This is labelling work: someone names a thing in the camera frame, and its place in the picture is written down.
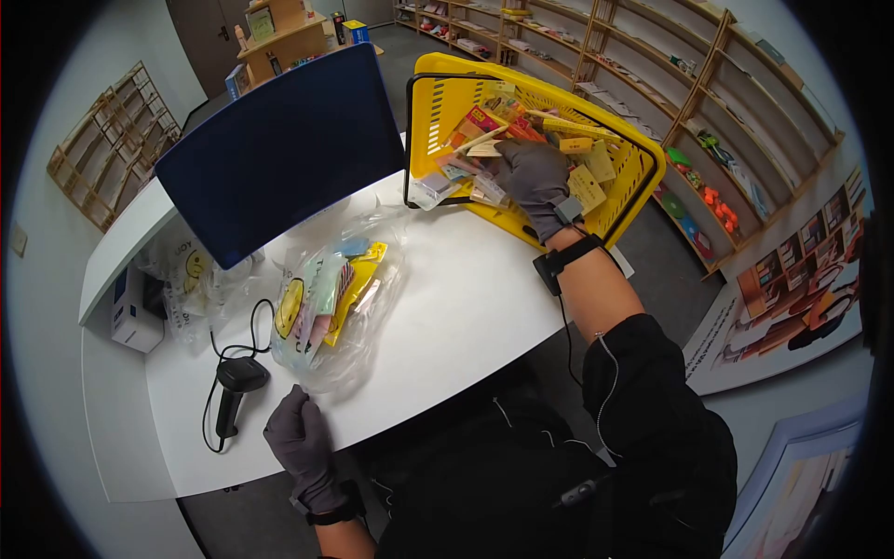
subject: blue monitor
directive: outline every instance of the blue monitor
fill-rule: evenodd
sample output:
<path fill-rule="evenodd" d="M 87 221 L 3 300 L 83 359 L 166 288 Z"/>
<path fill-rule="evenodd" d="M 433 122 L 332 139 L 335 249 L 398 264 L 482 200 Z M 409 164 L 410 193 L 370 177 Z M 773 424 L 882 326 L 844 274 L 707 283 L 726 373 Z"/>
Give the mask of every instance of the blue monitor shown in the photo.
<path fill-rule="evenodd" d="M 174 144 L 156 174 L 211 256 L 229 269 L 400 171 L 403 153 L 375 50 L 360 43 L 230 103 Z"/>

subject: jacket zipper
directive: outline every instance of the jacket zipper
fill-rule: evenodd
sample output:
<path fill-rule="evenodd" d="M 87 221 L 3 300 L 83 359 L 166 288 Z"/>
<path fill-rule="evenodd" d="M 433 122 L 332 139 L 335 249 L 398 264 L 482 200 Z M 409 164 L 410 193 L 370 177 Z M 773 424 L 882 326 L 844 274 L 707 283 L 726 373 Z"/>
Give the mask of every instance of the jacket zipper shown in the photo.
<path fill-rule="evenodd" d="M 609 390 L 609 395 L 605 396 L 605 400 L 603 400 L 603 405 L 599 406 L 599 413 L 596 414 L 596 434 L 599 436 L 599 442 L 603 444 L 605 450 L 609 452 L 609 454 L 614 454 L 618 458 L 623 458 L 620 454 L 614 452 L 609 446 L 605 443 L 605 439 L 603 439 L 603 431 L 601 420 L 603 418 L 603 410 L 605 409 L 605 404 L 608 403 L 611 395 L 614 394 L 615 386 L 618 385 L 618 376 L 620 375 L 620 365 L 618 365 L 618 360 L 615 359 L 615 356 L 611 354 L 609 350 L 609 346 L 605 344 L 605 332 L 596 332 L 596 339 L 599 340 L 599 343 L 602 345 L 603 349 L 606 353 L 608 353 L 609 357 L 615 364 L 615 377 L 611 382 L 611 390 Z"/>

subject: gloved hand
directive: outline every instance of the gloved hand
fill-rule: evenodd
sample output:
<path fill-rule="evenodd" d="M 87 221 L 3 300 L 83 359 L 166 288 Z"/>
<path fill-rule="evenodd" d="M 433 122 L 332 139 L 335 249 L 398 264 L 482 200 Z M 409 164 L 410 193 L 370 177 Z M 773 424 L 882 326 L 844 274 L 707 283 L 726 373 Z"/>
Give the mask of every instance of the gloved hand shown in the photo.
<path fill-rule="evenodd" d="M 313 514 L 332 511 L 348 501 L 335 480 L 323 415 L 300 386 L 293 386 L 276 406 L 264 428 L 264 439 L 276 460 L 295 478 L 291 495 Z"/>
<path fill-rule="evenodd" d="M 497 142 L 495 147 L 503 155 L 497 179 L 525 210 L 543 244 L 564 226 L 549 200 L 569 196 L 565 154 L 547 143 L 515 138 Z"/>

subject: yellow smiley face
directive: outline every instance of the yellow smiley face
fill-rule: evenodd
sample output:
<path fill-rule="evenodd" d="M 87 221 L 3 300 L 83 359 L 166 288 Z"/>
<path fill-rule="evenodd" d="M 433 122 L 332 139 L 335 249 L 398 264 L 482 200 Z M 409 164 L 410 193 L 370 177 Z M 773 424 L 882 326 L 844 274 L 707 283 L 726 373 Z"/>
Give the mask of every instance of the yellow smiley face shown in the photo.
<path fill-rule="evenodd" d="M 295 319 L 298 318 L 298 311 L 301 308 L 301 300 L 304 297 L 304 280 L 299 277 L 292 279 L 285 288 L 283 294 L 283 302 L 280 303 L 279 309 L 276 310 L 274 318 L 274 326 L 276 332 L 284 340 L 289 336 Z"/>

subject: wooden display stand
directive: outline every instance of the wooden display stand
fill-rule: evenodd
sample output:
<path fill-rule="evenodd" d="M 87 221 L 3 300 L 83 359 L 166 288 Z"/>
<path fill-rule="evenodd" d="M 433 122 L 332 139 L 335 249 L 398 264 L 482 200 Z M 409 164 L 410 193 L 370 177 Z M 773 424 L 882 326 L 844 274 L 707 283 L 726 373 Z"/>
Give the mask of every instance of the wooden display stand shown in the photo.
<path fill-rule="evenodd" d="M 592 0 L 590 12 L 585 13 L 560 0 L 441 1 L 448 11 L 438 15 L 425 12 L 430 2 L 411 7 L 400 1 L 394 14 L 401 25 L 422 32 L 419 25 L 428 17 L 450 26 L 449 38 L 433 37 L 475 58 L 509 67 L 524 64 L 523 71 L 567 88 L 624 120 L 630 113 L 617 112 L 591 92 L 608 91 L 625 111 L 636 109 L 633 120 L 646 125 L 663 148 L 683 151 L 703 184 L 717 190 L 738 216 L 738 227 L 729 232 L 705 205 L 704 188 L 668 165 L 665 185 L 708 237 L 715 258 L 705 259 L 680 221 L 671 219 L 687 236 L 707 275 L 787 215 L 792 204 L 814 186 L 844 140 L 844 132 L 814 103 L 815 97 L 782 55 L 739 27 L 729 10 L 708 2 Z M 564 41 L 544 33 L 531 20 L 510 19 L 501 9 L 530 11 L 535 21 L 541 16 L 546 21 L 558 18 L 574 31 L 575 38 Z M 484 59 L 464 48 L 457 43 L 463 37 L 474 38 L 492 55 Z M 552 59 L 519 48 L 518 43 L 510 43 L 512 39 L 530 42 Z M 685 62 L 675 64 L 672 55 Z M 684 69 L 689 62 L 694 68 Z M 702 146 L 693 132 L 696 128 L 712 134 L 733 156 L 739 175 Z M 741 183 L 743 175 L 754 186 Z M 753 200 L 754 188 L 763 204 Z"/>
<path fill-rule="evenodd" d="M 276 32 L 261 41 L 248 38 L 248 50 L 241 50 L 236 56 L 248 66 L 253 88 L 275 77 L 268 53 L 276 57 L 285 72 L 293 62 L 329 50 L 323 29 L 323 23 L 328 20 L 323 15 L 315 13 L 314 17 L 307 17 L 304 3 L 299 0 L 264 0 L 250 6 L 245 13 L 266 7 L 270 8 Z"/>
<path fill-rule="evenodd" d="M 46 171 L 105 233 L 180 136 L 180 125 L 139 62 L 93 103 L 53 151 Z"/>

